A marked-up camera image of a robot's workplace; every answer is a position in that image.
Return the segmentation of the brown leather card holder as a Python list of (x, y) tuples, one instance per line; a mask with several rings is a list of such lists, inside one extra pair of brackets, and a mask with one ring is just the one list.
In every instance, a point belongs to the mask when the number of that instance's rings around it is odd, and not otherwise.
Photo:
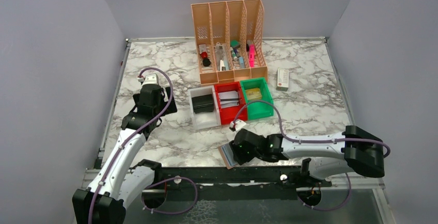
[(230, 144), (221, 145), (218, 147), (218, 150), (227, 169), (232, 169), (238, 165), (238, 162), (234, 159), (234, 153)]

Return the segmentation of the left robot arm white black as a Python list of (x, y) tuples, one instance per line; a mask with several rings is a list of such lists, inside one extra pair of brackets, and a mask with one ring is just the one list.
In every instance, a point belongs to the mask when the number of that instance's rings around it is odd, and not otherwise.
[(141, 166), (129, 180), (125, 176), (139, 149), (160, 126), (161, 117), (177, 112), (173, 87), (143, 84), (133, 99), (135, 105), (123, 118), (106, 163), (85, 189), (73, 194), (77, 223), (123, 223), (132, 199), (146, 186), (156, 188), (162, 183), (162, 174), (147, 166)]

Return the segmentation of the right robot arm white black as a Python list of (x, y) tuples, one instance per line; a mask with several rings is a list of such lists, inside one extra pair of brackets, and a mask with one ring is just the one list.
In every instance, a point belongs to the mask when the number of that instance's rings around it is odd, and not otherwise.
[(229, 169), (254, 158), (269, 163), (302, 158), (298, 180), (304, 186), (349, 172), (382, 178), (384, 159), (390, 154), (382, 139), (354, 125), (346, 126), (343, 132), (319, 136), (280, 133), (264, 137), (240, 128), (219, 151)]

